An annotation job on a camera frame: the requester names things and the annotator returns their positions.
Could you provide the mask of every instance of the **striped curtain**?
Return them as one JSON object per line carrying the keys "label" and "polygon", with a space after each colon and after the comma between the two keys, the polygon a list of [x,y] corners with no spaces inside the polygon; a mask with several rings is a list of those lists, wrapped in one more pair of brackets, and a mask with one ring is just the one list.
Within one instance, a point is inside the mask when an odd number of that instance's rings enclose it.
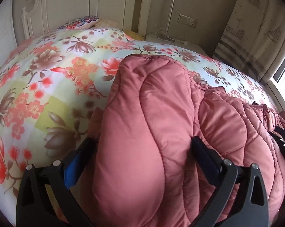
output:
{"label": "striped curtain", "polygon": [[237,0],[213,58],[267,82],[285,58],[282,0]]}

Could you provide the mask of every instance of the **metal screw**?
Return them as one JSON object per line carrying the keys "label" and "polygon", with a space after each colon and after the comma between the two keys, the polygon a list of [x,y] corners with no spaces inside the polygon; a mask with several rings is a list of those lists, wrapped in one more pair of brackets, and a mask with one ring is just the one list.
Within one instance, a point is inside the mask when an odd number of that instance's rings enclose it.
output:
{"label": "metal screw", "polygon": [[223,160],[223,163],[227,166],[231,166],[232,165],[232,162],[229,160],[229,159],[224,159]]}
{"label": "metal screw", "polygon": [[32,169],[32,167],[33,167],[33,165],[32,165],[32,164],[29,164],[29,165],[27,165],[27,166],[26,166],[26,170],[28,170],[28,171],[29,171],[29,170],[31,170],[31,169]]}
{"label": "metal screw", "polygon": [[55,162],[53,162],[53,165],[54,165],[54,166],[59,166],[59,165],[60,165],[60,162],[61,162],[60,160],[56,160]]}
{"label": "metal screw", "polygon": [[252,167],[255,168],[256,170],[259,169],[259,165],[257,165],[256,163],[253,163],[253,164],[252,164]]}

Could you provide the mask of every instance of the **headboard panel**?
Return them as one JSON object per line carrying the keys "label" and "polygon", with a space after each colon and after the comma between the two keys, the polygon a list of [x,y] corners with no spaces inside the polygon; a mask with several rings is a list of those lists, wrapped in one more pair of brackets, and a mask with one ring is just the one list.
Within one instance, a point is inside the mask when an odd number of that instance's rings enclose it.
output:
{"label": "headboard panel", "polygon": [[[142,0],[138,33],[146,35],[151,0]],[[29,12],[23,8],[25,38],[57,29],[87,15],[117,22],[121,30],[131,30],[135,0],[35,0]]]}

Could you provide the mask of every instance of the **yellow pillow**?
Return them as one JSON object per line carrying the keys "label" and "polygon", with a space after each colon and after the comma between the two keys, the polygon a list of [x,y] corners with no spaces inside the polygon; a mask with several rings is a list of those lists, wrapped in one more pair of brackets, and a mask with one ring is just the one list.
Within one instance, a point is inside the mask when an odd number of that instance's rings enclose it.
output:
{"label": "yellow pillow", "polygon": [[134,31],[127,31],[126,30],[126,31],[124,31],[124,33],[127,34],[129,37],[133,38],[134,40],[144,41],[144,38],[141,35],[135,33]]}

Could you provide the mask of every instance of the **white switch plate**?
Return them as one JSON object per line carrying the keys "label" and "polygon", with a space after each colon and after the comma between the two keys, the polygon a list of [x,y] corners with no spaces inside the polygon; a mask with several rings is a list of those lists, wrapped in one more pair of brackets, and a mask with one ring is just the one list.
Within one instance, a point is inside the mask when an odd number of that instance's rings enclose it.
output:
{"label": "white switch plate", "polygon": [[192,28],[195,28],[196,24],[197,24],[197,19],[193,19],[193,18],[190,18],[190,17],[185,16],[183,14],[180,14],[178,17],[178,23],[181,23],[181,24],[190,26]]}

